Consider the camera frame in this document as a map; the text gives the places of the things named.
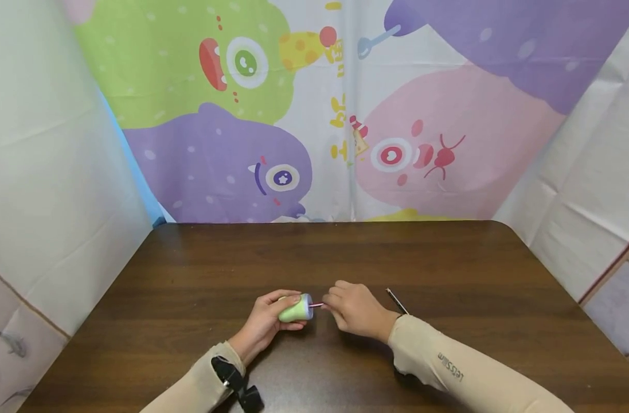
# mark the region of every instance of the wooden table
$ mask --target wooden table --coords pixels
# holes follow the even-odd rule
[[[278,288],[335,280],[517,369],[576,412],[629,412],[629,364],[508,227],[496,222],[163,225],[152,232],[21,412],[138,412]],[[452,412],[398,380],[389,349],[320,311],[253,365],[266,412]],[[227,403],[220,411],[240,412]]]

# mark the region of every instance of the purple cartoon monster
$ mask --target purple cartoon monster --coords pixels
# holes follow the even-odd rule
[[[279,127],[213,103],[146,129],[124,130],[149,187],[176,222],[270,222],[305,213],[312,169]]]
[[[569,114],[628,29],[629,0],[393,0],[385,32],[360,39],[358,57],[424,25],[473,64]]]

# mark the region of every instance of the red mouth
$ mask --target red mouth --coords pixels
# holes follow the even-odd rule
[[[215,39],[206,38],[200,43],[200,65],[211,86],[220,92],[227,90],[227,82],[220,65],[220,49]]]

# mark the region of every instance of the black pen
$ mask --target black pen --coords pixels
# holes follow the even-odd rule
[[[399,301],[399,299],[397,299],[397,297],[392,293],[392,291],[390,290],[390,288],[386,288],[385,291],[388,292],[388,295],[390,296],[390,298],[392,298],[392,301],[395,302],[395,304],[397,305],[397,307],[400,309],[402,314],[410,314],[406,308],[404,307],[404,305],[401,304],[401,301]]]

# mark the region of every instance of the colorful backdrop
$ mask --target colorful backdrop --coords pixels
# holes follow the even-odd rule
[[[176,222],[490,219],[629,0],[67,1]]]

